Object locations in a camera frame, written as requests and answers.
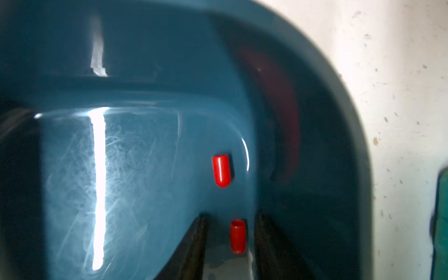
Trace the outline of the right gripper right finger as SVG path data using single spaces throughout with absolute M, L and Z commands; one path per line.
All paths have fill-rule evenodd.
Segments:
M 303 257 L 268 215 L 258 212 L 254 229 L 259 280 L 315 279 Z

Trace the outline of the red protection sleeve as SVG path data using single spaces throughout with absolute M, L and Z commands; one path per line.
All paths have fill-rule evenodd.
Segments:
M 231 222 L 231 249 L 234 254 L 241 255 L 246 251 L 246 223 L 242 219 Z
M 212 158 L 213 176 L 220 188 L 226 188 L 232 181 L 229 156 L 217 155 Z

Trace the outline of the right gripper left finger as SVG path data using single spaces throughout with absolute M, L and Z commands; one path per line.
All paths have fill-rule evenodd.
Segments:
M 197 217 L 156 280 L 201 280 L 208 236 L 208 218 Z

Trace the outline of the green tool case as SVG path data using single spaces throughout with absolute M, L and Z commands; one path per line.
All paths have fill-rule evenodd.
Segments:
M 432 218 L 434 245 L 432 280 L 448 280 L 448 168 L 437 179 L 435 213 Z

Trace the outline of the teal plastic storage box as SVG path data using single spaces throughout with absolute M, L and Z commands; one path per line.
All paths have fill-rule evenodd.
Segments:
M 199 216 L 202 280 L 259 280 L 260 211 L 314 280 L 372 279 L 365 137 L 300 31 L 253 1 L 1 2 L 3 280 L 155 280 Z

